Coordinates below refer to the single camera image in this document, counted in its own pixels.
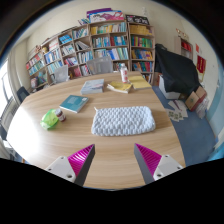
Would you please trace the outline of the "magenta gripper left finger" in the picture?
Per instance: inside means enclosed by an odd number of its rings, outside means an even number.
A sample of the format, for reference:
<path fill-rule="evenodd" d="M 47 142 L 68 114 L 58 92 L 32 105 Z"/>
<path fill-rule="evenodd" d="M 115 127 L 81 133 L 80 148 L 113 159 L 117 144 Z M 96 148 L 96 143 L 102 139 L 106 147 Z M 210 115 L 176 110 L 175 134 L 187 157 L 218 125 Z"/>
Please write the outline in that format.
<path fill-rule="evenodd" d="M 83 186 L 95 155 L 95 145 L 91 144 L 66 157 L 59 156 L 46 171 Z"/>

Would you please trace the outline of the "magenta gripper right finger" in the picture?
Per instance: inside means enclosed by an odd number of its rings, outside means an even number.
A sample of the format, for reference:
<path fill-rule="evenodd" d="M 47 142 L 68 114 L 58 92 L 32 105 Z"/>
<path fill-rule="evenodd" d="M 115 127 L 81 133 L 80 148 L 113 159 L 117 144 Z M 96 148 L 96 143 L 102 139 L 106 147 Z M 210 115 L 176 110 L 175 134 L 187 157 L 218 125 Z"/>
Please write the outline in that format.
<path fill-rule="evenodd" d="M 170 155 L 160 155 L 137 143 L 134 144 L 134 155 L 146 184 L 182 169 L 182 166 Z"/>

